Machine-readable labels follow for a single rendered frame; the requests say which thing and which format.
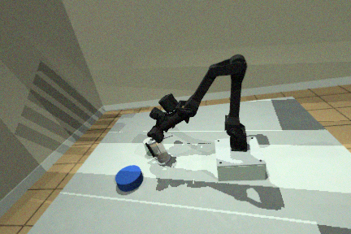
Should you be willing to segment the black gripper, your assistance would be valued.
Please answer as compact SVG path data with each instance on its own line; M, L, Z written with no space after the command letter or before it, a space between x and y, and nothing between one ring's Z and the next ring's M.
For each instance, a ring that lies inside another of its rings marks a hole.
M168 129L174 128L175 126L176 124L173 124L171 122L169 113L168 113L161 123L157 123L157 120L156 120L156 124L152 127L147 137L153 137L157 143L160 143L163 141L163 138L164 138L163 131L167 132Z

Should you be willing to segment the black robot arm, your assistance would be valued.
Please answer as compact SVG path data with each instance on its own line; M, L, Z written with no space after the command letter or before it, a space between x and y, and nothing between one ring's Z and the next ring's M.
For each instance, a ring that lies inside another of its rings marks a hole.
M239 119L241 83L244 79L246 68L247 64L245 58L240 54L236 54L230 59L226 59L220 63L212 64L199 84L196 92L188 99L188 101L179 100L179 102L177 102L174 96L170 93L158 102L166 111L166 114L155 107L149 113L149 116L152 119L156 119L157 123L160 124L167 113L170 113L169 117L173 124L178 124L183 120L188 124L189 118L196 115L201 100L215 78L217 76L230 75L230 111L228 115L225 115L224 130L230 136L231 151L247 152L245 126L240 123ZM184 106L184 108L182 108L182 106Z

